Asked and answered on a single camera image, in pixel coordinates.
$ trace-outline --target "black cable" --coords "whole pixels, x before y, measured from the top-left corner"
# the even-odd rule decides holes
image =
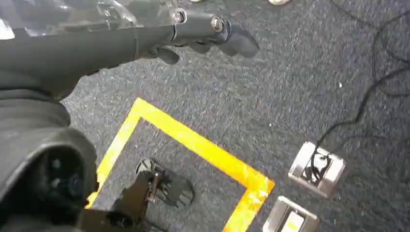
[[[378,88],[381,89],[381,91],[388,97],[392,97],[392,98],[397,98],[397,97],[408,97],[410,96],[410,93],[389,93],[387,91],[385,91],[382,87],[382,85],[391,79],[394,79],[395,77],[397,77],[399,74],[405,72],[405,71],[410,71],[410,60],[407,60],[405,58],[401,58],[400,56],[396,55],[395,53],[393,53],[392,51],[387,49],[387,43],[384,40],[381,40],[382,42],[382,46],[383,49],[387,52],[387,54],[389,56],[391,56],[393,59],[403,62],[406,64],[405,68],[400,68],[398,70],[392,71],[391,73],[385,75],[384,77],[382,77],[381,79],[377,79],[377,75],[376,75],[376,42],[378,40],[378,38],[380,37],[380,35],[385,31],[386,27],[398,20],[400,20],[401,18],[410,15],[410,11],[406,11],[404,13],[399,14],[396,17],[393,17],[392,19],[382,23],[380,26],[375,26],[372,23],[369,23],[353,14],[351,14],[350,12],[348,12],[346,9],[344,9],[343,7],[341,7],[340,5],[338,5],[337,3],[334,2],[334,0],[329,0],[330,4],[333,5],[335,8],[337,8],[339,11],[343,12],[345,15],[349,16],[351,19],[356,20],[357,22],[366,25],[372,29],[376,29],[377,33],[376,36],[373,40],[373,44],[372,44],[372,77],[373,77],[373,84],[367,89],[367,91],[365,92],[362,101],[359,104],[359,108],[356,114],[356,117],[352,120],[345,120],[345,121],[341,121],[338,123],[335,123],[334,125],[332,125],[331,127],[329,127],[325,133],[320,137],[320,139],[318,140],[318,142],[316,143],[315,146],[315,150],[312,154],[311,160],[310,160],[310,168],[312,170],[313,175],[317,178],[317,179],[322,179],[321,173],[320,171],[315,167],[314,165],[314,159],[315,159],[315,155],[318,154],[318,148],[320,147],[320,145],[324,142],[325,138],[331,133],[333,132],[335,129],[342,127],[342,126],[348,126],[348,125],[355,125],[357,124],[361,118],[364,115],[365,112],[365,108],[366,105],[369,101],[369,98],[371,96],[371,94],[376,91]]]

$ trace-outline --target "plastic wrap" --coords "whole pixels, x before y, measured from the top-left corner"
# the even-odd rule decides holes
[[[174,24],[174,0],[1,0],[0,39]]]

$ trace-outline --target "yellow tape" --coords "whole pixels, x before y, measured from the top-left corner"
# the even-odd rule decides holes
[[[100,183],[100,187],[98,188],[97,192],[92,193],[88,197],[89,204],[86,206],[86,208],[90,208],[97,198],[98,193],[103,187],[105,180],[111,172],[111,169],[113,169],[117,158],[121,154],[122,149],[124,148],[128,139],[132,135],[132,132],[137,126],[139,119],[140,116],[138,115],[138,106],[134,104],[130,112],[128,113],[127,118],[119,129],[117,135],[115,136],[113,142],[105,153],[100,165],[98,166],[97,180]]]
[[[223,229],[223,232],[245,232],[272,191],[275,183],[140,98],[135,101],[127,119],[98,167],[100,188],[141,117],[247,188]],[[88,198],[89,205],[92,205],[97,194],[98,192]]]

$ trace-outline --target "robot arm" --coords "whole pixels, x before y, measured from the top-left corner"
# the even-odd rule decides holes
[[[134,5],[127,5],[126,12],[129,15],[138,15],[142,14],[144,9],[149,11],[153,8],[151,3],[148,4],[149,2],[157,3],[162,0],[128,1]],[[96,4],[99,1],[85,2]],[[37,9],[37,15],[47,15],[49,13],[47,9],[45,7]],[[106,9],[104,12],[107,14],[108,11],[109,15],[127,16],[120,9],[114,8],[115,11]],[[3,19],[3,23],[11,24],[14,38],[0,40],[0,70],[13,75],[3,75],[0,78],[0,87],[40,89],[58,100],[68,96],[82,76],[96,73],[100,69],[116,67],[139,58],[161,58],[166,63],[176,63],[178,56],[164,48],[165,46],[188,45],[195,51],[204,53],[210,46],[215,45],[230,56],[239,53],[245,57],[254,56],[259,49],[256,41],[247,31],[231,25],[227,20],[214,14],[183,9],[169,10],[167,13],[171,14],[170,19],[165,23],[144,21],[144,24],[159,26],[139,27],[135,23],[135,27],[121,27],[118,26],[121,23],[114,23],[116,22],[114,20],[107,25],[103,24],[105,25],[103,27],[100,20],[95,20],[87,23],[83,21],[60,23],[57,29],[51,32],[33,32],[21,22],[22,16],[17,20],[15,15],[9,15],[10,12],[12,12],[10,9],[6,14],[2,11],[3,15],[10,18]],[[76,8],[70,17],[76,15],[75,17],[81,18],[77,15],[85,14],[79,12],[80,10]]]
[[[57,101],[68,96],[82,76],[139,58],[178,62],[178,55],[167,46],[189,46],[198,53],[217,46],[229,56],[247,58],[259,50],[247,31],[214,14],[175,8],[171,14],[165,11],[170,18],[165,23],[139,17],[149,25],[140,27],[133,15],[159,13],[152,3],[168,0],[119,1],[123,5],[113,0],[0,1],[0,214],[30,216],[41,210],[39,215],[50,217],[46,221],[65,218],[57,223],[73,224],[87,196],[98,189],[94,147],[82,133],[69,128],[70,116]],[[21,14],[31,11],[19,11],[18,3],[33,2],[42,7],[35,8],[35,14]],[[82,9],[72,11],[69,18],[87,15],[93,20],[63,20],[51,27],[43,17],[60,14],[46,3],[58,3],[63,13]],[[95,4],[98,14],[91,17],[88,9],[95,9]],[[101,15],[109,22],[101,21]],[[134,26],[125,27],[124,19]]]

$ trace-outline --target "silver metal plate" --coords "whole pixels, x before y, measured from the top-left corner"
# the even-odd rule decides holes
[[[263,232],[314,232],[319,224],[319,218],[280,196],[264,224]]]
[[[323,175],[321,179],[317,179],[312,174],[310,165],[315,147],[316,145],[310,142],[303,144],[289,170],[288,176],[315,193],[328,198],[343,173],[345,162],[337,155],[319,147],[318,154],[315,155],[314,166]]]

